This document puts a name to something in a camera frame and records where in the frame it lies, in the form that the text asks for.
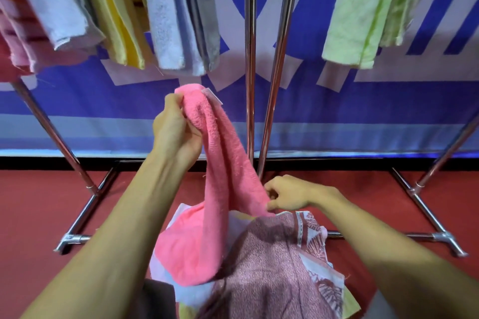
red floor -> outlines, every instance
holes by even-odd
[[[99,182],[105,173],[92,172]],[[122,173],[85,232],[92,234],[110,212],[134,173]],[[170,216],[180,202],[203,199],[203,173],[189,173]],[[387,172],[291,172],[310,181],[334,185],[351,201],[401,231],[427,232],[431,226]],[[405,173],[411,182],[417,173]],[[422,197],[470,256],[453,258],[441,243],[427,246],[475,278],[479,278],[479,172],[440,172]],[[18,318],[43,287],[78,251],[59,256],[52,252],[89,195],[70,171],[0,171],[0,308],[2,319]],[[333,226],[314,211],[320,224]],[[375,287],[365,267],[343,240],[329,240],[329,260],[346,277],[346,285],[364,308]]]

hand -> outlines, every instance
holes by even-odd
[[[266,206],[268,211],[278,208],[295,211],[310,204],[318,204],[325,197],[345,199],[334,187],[307,182],[290,175],[274,177],[264,188],[271,198]]]
[[[153,152],[185,173],[200,156],[203,141],[200,131],[183,116],[182,100],[179,93],[165,96],[165,109],[153,121]]]

forearm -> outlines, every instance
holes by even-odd
[[[401,318],[477,317],[477,282],[342,196],[316,196]]]
[[[22,318],[122,318],[183,174],[152,152],[110,216]]]

towel tag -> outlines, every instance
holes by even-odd
[[[201,92],[203,92],[206,95],[206,97],[209,98],[210,101],[212,101],[213,103],[218,104],[220,106],[223,104],[220,101],[220,99],[211,91],[211,89],[209,87],[205,88]]]

clothing rack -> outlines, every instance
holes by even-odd
[[[268,98],[268,107],[266,111],[264,132],[261,142],[260,157],[258,164],[258,176],[263,177],[266,164],[266,156],[271,136],[274,108],[276,105],[281,75],[283,71],[284,56],[286,53],[286,43],[288,39],[289,26],[295,0],[283,0],[281,7],[281,18],[278,29],[276,49],[273,60],[273,68],[271,75],[271,88]],[[256,64],[256,10],[257,0],[245,0],[245,53],[246,53],[246,126],[247,126],[247,153],[251,163],[253,163],[254,153],[254,80],[255,80],[255,64]],[[39,104],[28,90],[27,86],[21,79],[12,82],[17,94],[27,104],[38,122],[45,131],[50,135],[64,157],[67,159],[72,168],[77,171],[83,181],[86,183],[87,189],[92,193],[85,207],[81,210],[78,217],[70,226],[68,231],[63,235],[55,252],[65,254],[68,252],[70,245],[84,244],[91,236],[81,234],[84,224],[90,218],[94,208],[105,197],[112,183],[118,176],[121,167],[124,164],[138,163],[143,160],[119,160],[107,172],[102,182],[96,186],[91,177],[81,167],[80,162],[63,141],[61,135],[55,129],[46,113],[40,108]],[[422,201],[419,193],[425,187],[430,178],[444,165],[444,163],[459,149],[459,147],[469,138],[469,136],[479,126],[479,111],[473,118],[464,125],[463,129],[450,143],[450,145],[437,158],[430,169],[415,184],[410,185],[406,179],[395,169],[391,169],[392,176],[398,181],[406,194],[416,203],[423,214],[432,223],[435,232],[432,233],[406,233],[406,235],[416,241],[444,242],[448,244],[454,255],[457,257],[465,257],[468,254],[461,249],[451,232],[440,223],[439,219],[431,212],[428,206]],[[341,239],[342,235],[338,231],[328,231],[328,237],[331,239]]]

